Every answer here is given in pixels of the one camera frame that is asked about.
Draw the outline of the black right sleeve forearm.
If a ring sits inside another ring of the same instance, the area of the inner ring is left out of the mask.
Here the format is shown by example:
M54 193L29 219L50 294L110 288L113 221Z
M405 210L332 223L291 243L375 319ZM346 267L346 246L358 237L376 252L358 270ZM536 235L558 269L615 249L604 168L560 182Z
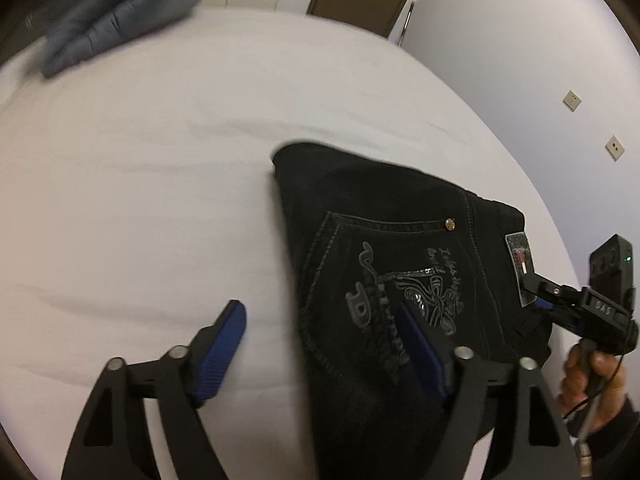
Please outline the black right sleeve forearm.
M620 412L586 443L593 480L640 480L639 413L631 400L626 399Z

